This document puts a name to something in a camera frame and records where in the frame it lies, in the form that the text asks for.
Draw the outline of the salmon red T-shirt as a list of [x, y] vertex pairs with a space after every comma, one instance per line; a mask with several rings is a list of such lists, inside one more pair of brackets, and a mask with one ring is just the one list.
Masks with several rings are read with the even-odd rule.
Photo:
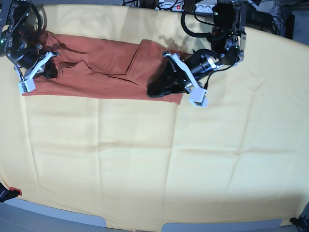
[[163, 72], [167, 48], [151, 40], [139, 44], [45, 32], [39, 38], [53, 58], [57, 77], [35, 76], [28, 95], [149, 100], [147, 86]]

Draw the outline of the white power strip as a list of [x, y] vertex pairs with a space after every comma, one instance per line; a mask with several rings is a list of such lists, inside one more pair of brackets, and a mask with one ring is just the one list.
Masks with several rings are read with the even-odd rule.
[[[160, 0], [159, 7], [162, 9], [170, 8], [174, 5], [175, 0]], [[216, 0], [202, 0], [196, 4], [196, 13], [212, 14], [212, 8], [216, 5]], [[184, 10], [184, 1], [177, 1], [176, 5], [171, 9], [173, 12], [182, 12]]]

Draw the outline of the pale yellow table cloth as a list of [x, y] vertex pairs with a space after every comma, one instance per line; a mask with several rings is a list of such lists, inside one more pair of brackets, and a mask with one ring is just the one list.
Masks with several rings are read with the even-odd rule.
[[309, 201], [309, 48], [246, 28], [244, 61], [210, 78], [206, 108], [22, 96], [0, 60], [0, 181], [107, 226], [280, 218]]

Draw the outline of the black power adapter box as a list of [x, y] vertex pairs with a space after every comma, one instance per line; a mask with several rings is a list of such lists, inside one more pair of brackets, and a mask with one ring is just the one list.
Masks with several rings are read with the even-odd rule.
[[260, 27], [271, 27], [273, 16], [268, 13], [257, 11], [256, 9], [248, 9], [246, 14], [246, 24]]

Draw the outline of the red black clamp left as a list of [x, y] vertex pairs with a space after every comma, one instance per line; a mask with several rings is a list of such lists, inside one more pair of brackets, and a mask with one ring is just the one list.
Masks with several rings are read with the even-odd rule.
[[7, 189], [2, 183], [0, 183], [0, 202], [3, 203], [7, 200], [22, 196], [22, 191], [17, 188], [10, 187]]

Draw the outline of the black clamp right corner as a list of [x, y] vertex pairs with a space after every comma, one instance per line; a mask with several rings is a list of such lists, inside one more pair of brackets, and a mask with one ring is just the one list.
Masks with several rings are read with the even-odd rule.
[[296, 226], [298, 232], [309, 232], [309, 219], [305, 217], [291, 218], [290, 222]]

